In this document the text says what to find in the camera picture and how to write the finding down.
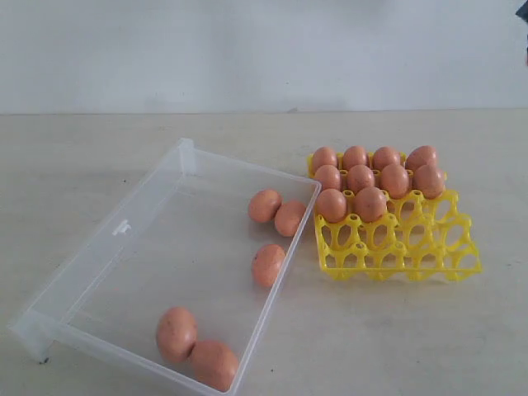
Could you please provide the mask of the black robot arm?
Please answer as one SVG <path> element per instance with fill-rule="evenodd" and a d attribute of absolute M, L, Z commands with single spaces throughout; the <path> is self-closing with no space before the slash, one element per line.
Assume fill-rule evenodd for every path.
<path fill-rule="evenodd" d="M 525 1 L 515 12 L 515 15 L 528 23 L 528 1 Z"/>

